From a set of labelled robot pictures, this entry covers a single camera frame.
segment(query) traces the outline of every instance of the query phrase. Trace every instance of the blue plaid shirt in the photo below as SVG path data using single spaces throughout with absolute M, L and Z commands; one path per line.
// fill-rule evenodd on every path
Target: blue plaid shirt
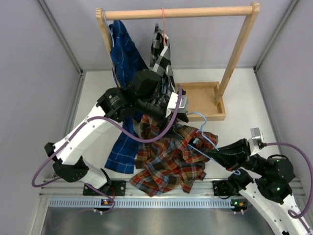
M 141 58 L 135 43 L 131 40 L 124 24 L 121 21 L 114 21 L 109 25 L 112 32 L 114 47 L 110 54 L 115 68 L 116 78 L 121 85 L 125 87 L 127 82 L 132 81 L 137 71 L 147 69 L 148 67 Z M 141 120 L 141 113 L 133 117 L 137 122 Z M 123 120 L 123 128 L 134 136 L 133 118 L 129 117 Z M 124 133 L 118 137 L 112 151 L 108 157 L 105 168 L 116 172 L 132 174 L 134 172 L 135 157 L 141 143 L 134 141 Z

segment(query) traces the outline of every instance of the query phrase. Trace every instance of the red plaid shirt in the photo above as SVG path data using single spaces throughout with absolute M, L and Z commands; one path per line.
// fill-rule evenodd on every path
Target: red plaid shirt
M 140 123 L 141 138 L 150 139 L 158 135 L 156 122 L 144 115 Z M 183 140 L 161 138 L 153 143 L 143 143 L 139 146 L 135 166 L 144 169 L 135 175 L 130 183 L 149 196 L 159 195 L 176 188 L 179 184 L 184 192 L 189 193 L 195 180 L 203 180 L 205 162 L 209 159 L 195 150 L 188 150 L 187 144 L 192 137 L 198 138 L 198 148 L 214 148 L 198 129 L 181 126 L 179 133 Z M 218 137 L 205 132 L 214 144 Z

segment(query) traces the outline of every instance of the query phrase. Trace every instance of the wooden rod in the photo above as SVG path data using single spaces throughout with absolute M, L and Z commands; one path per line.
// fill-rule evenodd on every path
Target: wooden rod
M 107 24 L 104 22 L 104 12 L 103 12 L 102 8 L 97 8 L 96 9 L 96 18 L 97 18 L 97 21 L 98 21 L 98 24 L 99 24 L 99 27 L 100 27 L 100 31 L 101 31 L 101 34 L 102 34 L 102 38 L 103 38 L 104 44 L 106 45 L 106 49 L 107 49 L 109 58 L 110 58 L 111 63 L 112 63 L 113 72 L 115 74 L 114 64 L 113 64 L 113 61 L 112 61 L 112 58 L 111 58 L 111 54 L 110 54 L 111 49 L 113 47 L 113 42 L 112 42 L 112 38 L 111 38 L 111 35 L 110 35 L 110 29 L 107 26 Z
M 207 17 L 207 16 L 248 16 L 252 6 L 202 7 L 164 9 L 166 18 Z M 107 21 L 163 18 L 162 10 L 106 11 Z
M 222 96 L 225 92 L 225 89 L 230 81 L 231 75 L 234 72 L 234 69 L 237 65 L 237 62 L 239 60 L 239 57 L 241 55 L 241 52 L 243 51 L 245 44 L 247 42 L 247 39 L 249 37 L 249 34 L 253 28 L 253 25 L 255 23 L 255 20 L 259 14 L 260 11 L 260 4 L 258 2 L 251 3 L 251 7 L 253 9 L 252 14 L 249 16 L 246 16 L 245 21 L 243 23 L 243 26 L 241 27 L 239 36 L 237 38 L 235 47 L 233 49 L 233 52 L 230 56 L 230 59 L 228 61 L 225 73 L 223 75 L 221 85 L 219 89 L 216 92 L 215 96 L 215 103 L 216 105 L 219 104 L 219 102 L 222 99 Z

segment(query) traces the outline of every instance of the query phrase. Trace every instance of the blue hanger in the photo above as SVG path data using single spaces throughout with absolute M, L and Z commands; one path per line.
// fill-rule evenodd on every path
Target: blue hanger
M 111 39 L 112 39 L 112 47 L 114 46 L 114 39 L 113 39 L 113 33 L 108 25 L 108 22 L 107 22 L 107 18 L 106 18 L 106 11 L 103 12 L 103 16 L 104 16 L 104 22 L 106 23 L 109 31 L 110 31 L 110 35 L 111 35 Z
M 206 137 L 206 136 L 204 135 L 204 133 L 203 133 L 203 127 L 204 127 L 204 126 L 206 125 L 206 123 L 207 123 L 206 117 L 205 117 L 203 114 L 198 113 L 198 112 L 187 113 L 187 115 L 190 115 L 190 114 L 198 114 L 198 115 L 200 115 L 200 116 L 202 116 L 202 117 L 204 118 L 204 124 L 201 125 L 200 129 L 199 129 L 197 132 L 201 131 L 201 135 L 202 135 L 205 139 L 207 139 L 207 140 L 215 147 L 215 149 L 216 149 L 217 151 L 219 151 L 219 149 L 218 149 L 217 146 L 213 143 L 213 141 L 210 140 L 208 137 Z M 207 157 L 208 159 L 211 159 L 211 160 L 215 161 L 213 158 L 211 158 L 211 157 L 207 156 L 206 154 L 202 153 L 200 150 L 198 150 L 198 149 L 195 148 L 194 146 L 192 146 L 192 145 L 190 145 L 190 144 L 188 144 L 187 146 L 193 148 L 194 150 L 196 150 L 197 152 L 201 153 L 202 155 L 204 155 L 204 156 Z M 239 170 L 235 170 L 235 171 L 234 171 L 234 174 L 240 175 L 241 172 L 240 172 Z
M 210 140 L 208 137 L 206 137 L 206 136 L 204 135 L 204 133 L 203 133 L 203 127 L 204 127 L 204 126 L 206 125 L 206 123 L 207 123 L 206 117 L 205 117 L 203 114 L 198 113 L 198 112 L 188 113 L 187 115 L 190 115 L 190 114 L 198 114 L 198 115 L 200 115 L 200 116 L 202 116 L 202 117 L 204 118 L 204 124 L 201 125 L 200 130 L 198 130 L 197 132 L 201 131 L 201 135 L 202 135 L 206 140 L 208 140 L 208 141 L 214 146 L 214 148 L 216 148 L 217 151 L 219 151 L 219 149 L 218 149 L 217 146 L 213 143 L 213 141 Z

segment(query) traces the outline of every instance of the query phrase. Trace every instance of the black and white plaid shirt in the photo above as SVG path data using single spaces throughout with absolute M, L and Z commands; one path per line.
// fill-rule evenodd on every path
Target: black and white plaid shirt
M 175 92 L 175 83 L 171 65 L 170 40 L 166 34 L 164 37 L 166 45 L 164 45 L 163 31 L 160 29 L 158 24 L 156 24 L 151 45 L 150 67 L 152 68 L 152 71 L 162 77 L 163 96 L 158 100 L 157 104 L 161 101 L 168 101 L 171 93 Z

